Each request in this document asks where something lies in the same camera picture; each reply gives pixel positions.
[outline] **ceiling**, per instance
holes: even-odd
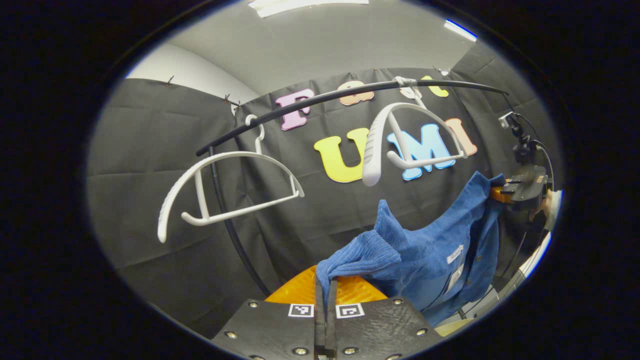
[[[368,68],[450,69],[473,42],[445,19],[401,0],[326,4],[260,18],[238,1],[169,43],[195,53],[260,95],[308,79]]]

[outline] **black rod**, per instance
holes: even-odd
[[[478,90],[484,90],[484,91],[491,91],[491,92],[497,92],[503,95],[509,95],[508,92],[504,91],[504,90],[500,90],[498,88],[494,88],[491,86],[486,86],[486,85],[482,85],[482,84],[476,84],[476,83],[467,83],[465,81],[451,81],[451,80],[416,80],[417,86],[455,86],[455,87],[460,87],[460,88],[473,88],[473,89],[478,89]],[[370,91],[377,91],[377,90],[386,90],[386,89],[393,89],[393,88],[401,88],[401,87],[410,87],[412,86],[411,83],[405,84],[405,85],[400,85],[397,81],[393,80],[393,81],[383,81],[381,83],[373,83],[373,84],[366,84],[366,85],[362,85],[362,86],[356,86],[353,88],[346,88],[343,90],[334,90],[331,92],[326,92],[324,94],[320,94],[320,95],[316,95],[314,97],[310,97],[308,99],[302,100],[302,101],[298,101],[295,102],[291,105],[287,105],[284,106],[282,108],[273,110],[271,112],[268,112],[260,117],[258,117],[257,119],[251,121],[251,125],[240,125],[235,129],[231,129],[229,132],[222,134],[220,137],[218,137],[217,139],[213,140],[212,142],[208,143],[207,145],[203,146],[202,148],[200,148],[200,150],[196,151],[196,156],[202,156],[205,152],[207,152],[209,147],[215,147],[220,145],[223,142],[226,142],[228,140],[231,140],[233,138],[235,138],[236,136],[250,130],[253,129],[254,127],[258,126],[259,124],[263,124],[267,121],[276,119],[278,117],[281,117],[283,115],[286,115],[288,113],[292,113],[294,111],[298,111],[300,109],[306,108],[307,106],[311,106],[311,105],[316,105],[319,104],[321,102],[325,102],[325,101],[329,101],[329,100],[334,100],[334,99],[338,99],[344,96],[349,96],[349,95],[355,95],[355,94],[361,94],[363,92],[370,92]]]
[[[216,154],[215,148],[209,147],[209,156],[214,156],[215,154]],[[216,190],[216,198],[218,200],[218,205],[220,206],[220,211],[222,211],[222,213],[226,213],[227,205],[225,204],[225,201],[224,199],[222,199],[222,196],[221,196],[222,188],[220,186],[220,181],[218,180],[218,173],[216,171],[215,162],[211,163],[211,174],[213,175],[213,187]],[[251,278],[253,279],[255,284],[260,288],[260,290],[262,290],[262,293],[264,294],[264,296],[269,297],[269,295],[271,295],[271,292],[269,291],[267,286],[264,284],[264,282],[262,282],[262,279],[260,278],[260,276],[258,276],[258,273],[255,271],[253,264],[251,264],[251,260],[246,255],[246,252],[244,251],[244,247],[240,242],[240,238],[238,237],[238,233],[236,232],[236,228],[234,227],[234,223],[231,221],[231,219],[225,220],[225,227],[227,228],[227,232],[229,233],[231,242],[234,244],[234,247],[236,248],[236,252],[240,257],[240,260],[242,260],[242,264],[244,264],[246,271],[249,272],[249,275],[251,275]]]

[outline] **clothing tag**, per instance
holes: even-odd
[[[464,264],[460,265],[458,269],[454,271],[453,274],[451,274],[451,281],[449,281],[449,287],[447,287],[447,291],[445,291],[445,293],[448,293],[449,290],[451,290],[451,288],[456,284],[456,282],[460,278],[460,275],[462,275],[462,269],[464,267]]]
[[[451,255],[447,256],[447,264],[451,264],[462,252],[462,250],[465,248],[464,245],[460,245],[456,251],[454,251]]]

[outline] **white wall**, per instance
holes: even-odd
[[[218,97],[231,94],[229,100],[233,102],[245,103],[259,96],[249,86],[208,60],[171,44],[163,44],[153,50],[126,78],[168,81],[172,76],[172,84],[187,86]]]

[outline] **yellow letter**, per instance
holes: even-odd
[[[467,155],[473,155],[478,151],[478,147],[471,142],[471,139],[467,135],[467,132],[462,128],[462,120],[449,119],[444,123],[447,124],[447,126],[449,126],[451,130],[453,130],[453,132],[456,134],[456,136],[460,140],[460,144],[462,144],[462,146],[465,148]]]
[[[431,76],[427,75],[420,80],[433,80]],[[447,97],[449,96],[449,92],[447,90],[442,90],[439,86],[429,86],[429,90],[436,94],[439,97]]]
[[[342,160],[342,153],[338,148],[338,144],[342,139],[339,136],[330,136],[314,144],[314,149],[318,150],[322,157],[324,171],[331,180],[338,183],[350,183],[362,178],[362,158],[364,157],[364,147],[367,143],[368,134],[369,129],[366,127],[354,129],[347,133],[347,138],[356,143],[360,153],[360,163],[354,167],[347,167]]]

